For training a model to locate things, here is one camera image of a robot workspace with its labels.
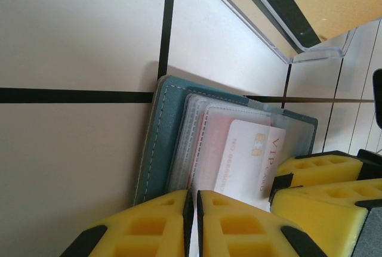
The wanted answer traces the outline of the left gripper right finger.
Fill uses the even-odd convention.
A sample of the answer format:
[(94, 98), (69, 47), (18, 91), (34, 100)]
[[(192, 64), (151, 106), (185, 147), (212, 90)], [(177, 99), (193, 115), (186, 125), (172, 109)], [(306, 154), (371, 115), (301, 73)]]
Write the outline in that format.
[(297, 224), (215, 191), (197, 193), (200, 256), (318, 256)]

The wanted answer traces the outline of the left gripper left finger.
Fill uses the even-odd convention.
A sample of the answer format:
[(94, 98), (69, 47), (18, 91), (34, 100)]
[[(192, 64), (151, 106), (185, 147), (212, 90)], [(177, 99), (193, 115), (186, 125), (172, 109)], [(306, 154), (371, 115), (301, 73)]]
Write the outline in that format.
[(193, 214), (191, 192), (173, 191), (94, 223), (62, 256), (188, 256)]

